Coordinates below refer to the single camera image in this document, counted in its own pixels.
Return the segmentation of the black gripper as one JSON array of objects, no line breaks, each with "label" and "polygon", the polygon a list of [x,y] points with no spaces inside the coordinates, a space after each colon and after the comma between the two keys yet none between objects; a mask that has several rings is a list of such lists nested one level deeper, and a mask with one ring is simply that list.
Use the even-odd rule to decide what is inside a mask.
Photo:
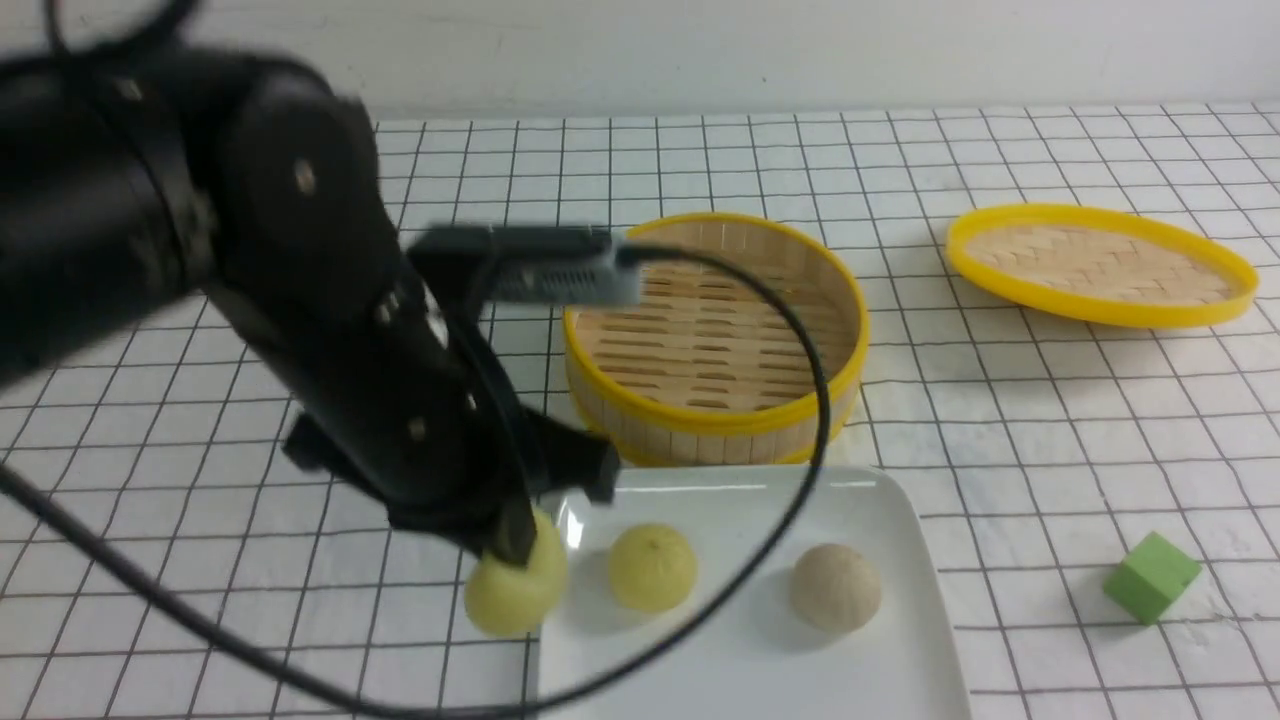
[{"label": "black gripper", "polygon": [[[243,242],[218,252],[209,292],[343,456],[338,475],[364,482],[404,528],[529,566],[536,506],[500,471],[467,405],[468,374],[394,240]],[[613,503],[622,462],[605,437],[536,410],[530,423],[545,465],[532,493]]]}]

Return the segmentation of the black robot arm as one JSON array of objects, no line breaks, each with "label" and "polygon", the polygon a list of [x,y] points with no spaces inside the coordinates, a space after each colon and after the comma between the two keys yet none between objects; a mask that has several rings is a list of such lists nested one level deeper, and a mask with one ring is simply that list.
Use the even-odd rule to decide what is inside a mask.
[{"label": "black robot arm", "polygon": [[6,82],[3,384],[201,291],[300,404],[300,470],[521,561],[530,498],[608,503],[620,455],[522,406],[480,310],[611,237],[434,224],[403,249],[378,169],[365,108],[275,58],[179,47]]}]

